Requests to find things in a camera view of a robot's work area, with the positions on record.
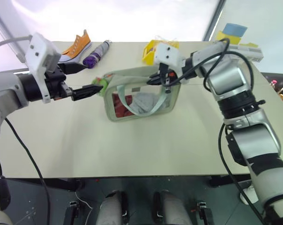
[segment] purple bottle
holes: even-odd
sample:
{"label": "purple bottle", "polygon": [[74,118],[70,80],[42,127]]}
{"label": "purple bottle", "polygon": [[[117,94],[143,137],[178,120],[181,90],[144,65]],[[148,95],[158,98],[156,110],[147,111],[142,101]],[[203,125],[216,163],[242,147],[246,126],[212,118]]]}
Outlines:
{"label": "purple bottle", "polygon": [[100,44],[88,57],[83,60],[83,64],[86,65],[89,69],[93,68],[105,55],[109,49],[109,45],[112,42],[110,40],[104,41]]}

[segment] red fabric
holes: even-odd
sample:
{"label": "red fabric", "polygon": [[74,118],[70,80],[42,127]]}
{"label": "red fabric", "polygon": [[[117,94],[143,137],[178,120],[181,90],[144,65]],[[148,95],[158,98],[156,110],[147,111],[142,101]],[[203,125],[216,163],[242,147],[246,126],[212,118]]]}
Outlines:
{"label": "red fabric", "polygon": [[[125,96],[125,99],[128,105],[132,103],[132,95]],[[127,108],[124,107],[124,105],[121,103],[118,94],[112,94],[112,100],[113,100],[115,115],[117,118],[133,115],[133,113],[127,110]]]}

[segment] orange sneaker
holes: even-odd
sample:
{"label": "orange sneaker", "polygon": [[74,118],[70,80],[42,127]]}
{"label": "orange sneaker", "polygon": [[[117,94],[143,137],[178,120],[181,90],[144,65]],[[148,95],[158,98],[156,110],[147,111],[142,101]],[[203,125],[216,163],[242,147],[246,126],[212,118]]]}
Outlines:
{"label": "orange sneaker", "polygon": [[91,46],[89,35],[86,30],[83,31],[82,37],[76,35],[74,43],[66,49],[60,57],[59,62],[79,62],[81,55]]}

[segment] shoe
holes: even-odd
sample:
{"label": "shoe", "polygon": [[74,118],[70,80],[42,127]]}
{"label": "shoe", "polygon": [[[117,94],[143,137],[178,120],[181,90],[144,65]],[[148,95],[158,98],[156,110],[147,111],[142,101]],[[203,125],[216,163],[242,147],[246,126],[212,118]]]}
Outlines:
{"label": "shoe", "polygon": [[[255,203],[255,202],[258,201],[258,197],[257,197],[257,194],[256,194],[256,191],[255,191],[255,189],[254,189],[253,184],[251,184],[250,187],[245,188],[245,189],[244,189],[244,193],[246,194],[246,196],[249,198],[249,200],[250,200],[252,203]],[[239,197],[240,197],[241,201],[242,201],[244,204],[248,205],[248,202],[246,201],[246,199],[243,197],[242,194],[240,194]]]}
{"label": "shoe", "polygon": [[91,42],[89,35],[86,30],[84,30],[82,37],[76,35],[74,43],[61,54],[59,62],[79,62],[84,51],[86,51],[90,46]]}

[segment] table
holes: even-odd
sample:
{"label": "table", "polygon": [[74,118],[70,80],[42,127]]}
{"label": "table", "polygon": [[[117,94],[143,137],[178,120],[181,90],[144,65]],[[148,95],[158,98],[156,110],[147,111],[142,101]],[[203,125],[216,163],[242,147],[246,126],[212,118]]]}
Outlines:
{"label": "table", "polygon": [[[71,45],[55,44],[61,51]],[[82,59],[98,44],[93,43]],[[112,43],[94,69],[67,75],[66,83],[79,88],[107,72],[143,66],[141,58],[146,44]],[[209,44],[182,42],[179,49],[188,57]],[[253,92],[257,100],[267,102],[262,107],[281,141],[283,158],[283,101],[261,73],[255,67],[253,70]],[[76,102],[71,98],[46,105],[33,102],[8,118],[45,178],[227,174],[217,148],[223,117],[200,78],[181,86],[173,111],[164,115],[111,122],[105,114],[103,98],[93,96]],[[9,178],[37,178],[7,124],[3,123],[1,129],[3,174]],[[232,172],[248,173],[248,168],[233,161],[225,137],[222,146]]]}

